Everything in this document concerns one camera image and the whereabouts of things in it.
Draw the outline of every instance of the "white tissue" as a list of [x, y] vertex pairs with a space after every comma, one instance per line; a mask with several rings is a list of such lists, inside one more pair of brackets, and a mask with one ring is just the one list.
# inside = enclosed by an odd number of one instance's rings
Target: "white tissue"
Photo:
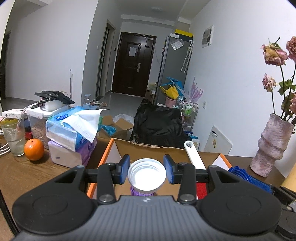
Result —
[[98, 132], [100, 114], [102, 110], [81, 110], [65, 118], [61, 123], [69, 124], [74, 130], [91, 143]]

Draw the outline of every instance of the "wooden table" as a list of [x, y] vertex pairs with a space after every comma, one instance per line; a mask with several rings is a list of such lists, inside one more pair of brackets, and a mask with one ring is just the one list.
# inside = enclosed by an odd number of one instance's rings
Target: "wooden table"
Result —
[[[96, 148], [87, 168], [96, 168], [99, 163], [99, 159], [96, 157], [99, 156], [102, 156], [102, 150]], [[252, 160], [250, 157], [227, 156], [227, 159], [233, 166], [237, 165], [246, 169], [250, 175], [266, 183], [280, 186], [285, 179], [275, 167], [267, 178], [256, 175], [249, 167]], [[11, 210], [14, 201], [25, 192], [58, 176], [66, 170], [68, 170], [66, 167], [52, 163], [48, 151], [46, 151], [40, 161], [34, 163], [30, 161], [19, 163], [10, 153], [0, 157], [0, 188], [8, 208]], [[8, 241], [11, 239], [12, 234], [0, 212], [0, 241]]]

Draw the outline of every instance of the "dried rose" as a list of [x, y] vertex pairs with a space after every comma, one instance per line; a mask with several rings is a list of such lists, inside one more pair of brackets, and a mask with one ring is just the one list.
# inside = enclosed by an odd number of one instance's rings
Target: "dried rose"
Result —
[[272, 64], [276, 66], [285, 65], [285, 60], [288, 59], [288, 55], [280, 47], [273, 44], [262, 45], [263, 56], [266, 64]]
[[276, 81], [274, 78], [268, 76], [267, 74], [264, 75], [262, 84], [264, 86], [264, 89], [266, 89], [267, 92], [272, 92], [273, 87], [276, 86]]
[[293, 36], [290, 41], [287, 42], [286, 49], [289, 51], [289, 58], [296, 63], [296, 37]]
[[293, 94], [293, 98], [290, 100], [291, 105], [289, 106], [289, 108], [292, 112], [296, 113], [296, 92], [291, 94]]

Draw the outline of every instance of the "doorway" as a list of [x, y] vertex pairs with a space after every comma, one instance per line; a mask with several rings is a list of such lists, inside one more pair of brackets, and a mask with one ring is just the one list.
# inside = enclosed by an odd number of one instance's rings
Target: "doorway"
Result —
[[96, 84], [96, 99], [100, 99], [105, 96], [107, 80], [110, 77], [109, 72], [109, 60], [112, 51], [112, 44], [114, 38], [115, 28], [107, 22], [105, 34], [103, 38], [101, 55], [98, 68], [98, 77]]
[[9, 41], [10, 32], [4, 35], [1, 56], [0, 56], [0, 98], [6, 98], [5, 91], [5, 69], [6, 69], [6, 57], [7, 57], [7, 47]]
[[121, 33], [112, 92], [145, 97], [156, 37]]

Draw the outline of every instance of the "dark wooden door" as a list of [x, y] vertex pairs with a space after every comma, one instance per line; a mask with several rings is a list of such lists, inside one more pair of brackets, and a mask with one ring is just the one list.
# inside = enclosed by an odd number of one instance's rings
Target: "dark wooden door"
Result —
[[156, 37], [121, 33], [112, 92], [145, 96]]
[[6, 66], [6, 54], [7, 54], [8, 40], [9, 40], [9, 34], [4, 35], [1, 56], [0, 56], [0, 97], [1, 97], [1, 99], [6, 98], [6, 94], [5, 94], [5, 66]]

